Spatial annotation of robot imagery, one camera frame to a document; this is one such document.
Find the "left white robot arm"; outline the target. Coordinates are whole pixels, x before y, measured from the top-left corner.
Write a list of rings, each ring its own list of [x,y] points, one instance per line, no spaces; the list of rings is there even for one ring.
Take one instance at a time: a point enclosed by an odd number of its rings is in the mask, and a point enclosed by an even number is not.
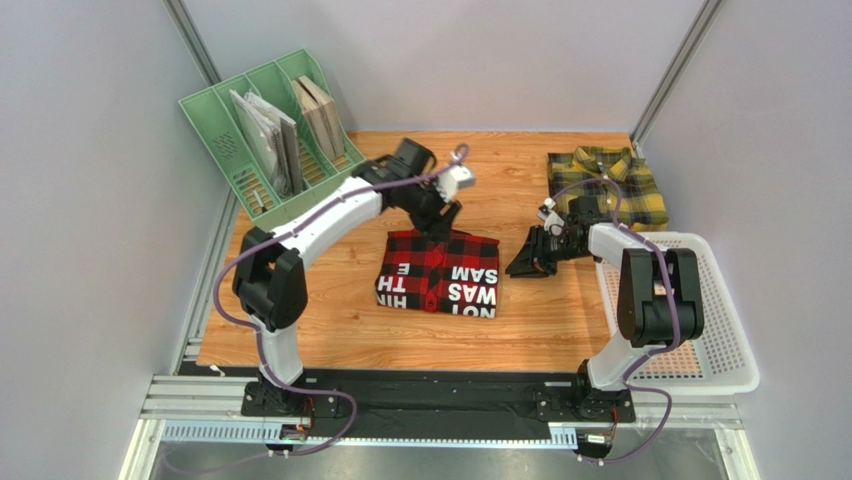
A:
[[[475,182],[465,160],[470,147],[455,147],[447,165],[428,171],[434,154],[406,138],[397,151],[359,164],[351,176],[296,219],[243,237],[240,254],[226,267],[234,274],[232,290],[254,331],[260,373],[278,391],[309,394],[298,386],[304,366],[298,351],[297,322],[307,307],[306,273],[314,262],[350,231],[387,209],[408,214],[425,238],[446,242],[461,210],[456,194]]]

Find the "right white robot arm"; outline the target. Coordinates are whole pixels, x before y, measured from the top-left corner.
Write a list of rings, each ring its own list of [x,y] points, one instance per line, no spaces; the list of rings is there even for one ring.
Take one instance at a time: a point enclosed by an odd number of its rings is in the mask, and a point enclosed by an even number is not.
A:
[[[543,224],[530,228],[506,269],[512,278],[546,278],[559,263],[591,257],[618,267],[617,331],[578,368],[576,401],[616,400],[632,375],[653,357],[668,353],[704,330],[703,301],[696,254],[687,248],[662,249],[601,213],[596,199],[581,196],[559,213],[547,199],[539,209]]]

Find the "red black plaid shirt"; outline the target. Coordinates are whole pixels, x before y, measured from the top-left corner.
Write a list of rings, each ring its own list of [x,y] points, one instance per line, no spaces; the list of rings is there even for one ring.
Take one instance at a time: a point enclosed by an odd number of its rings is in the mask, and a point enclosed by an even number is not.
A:
[[[493,319],[497,315],[500,242],[453,230],[447,242],[416,229],[387,234],[375,280],[379,305]]]

